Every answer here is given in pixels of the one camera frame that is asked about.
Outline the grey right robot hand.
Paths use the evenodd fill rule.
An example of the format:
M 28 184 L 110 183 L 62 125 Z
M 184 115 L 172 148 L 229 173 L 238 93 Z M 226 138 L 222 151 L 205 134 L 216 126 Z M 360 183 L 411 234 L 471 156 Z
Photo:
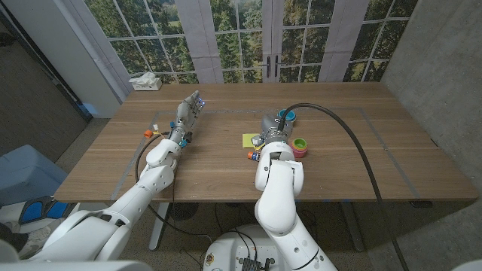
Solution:
M 279 128 L 280 117 L 272 114 L 265 114 L 261 118 L 261 133 L 251 137 L 251 143 L 260 148 L 262 145 L 267 145 L 272 142 L 287 142 L 293 130 L 293 123 L 285 121 L 284 127 Z

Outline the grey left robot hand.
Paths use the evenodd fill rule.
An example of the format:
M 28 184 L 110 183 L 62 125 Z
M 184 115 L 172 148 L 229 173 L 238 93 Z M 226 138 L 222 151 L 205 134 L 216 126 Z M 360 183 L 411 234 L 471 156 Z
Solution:
M 181 146 L 191 143 L 192 131 L 204 105 L 205 102 L 201 99 L 198 90 L 185 98 L 177 108 L 169 140 Z

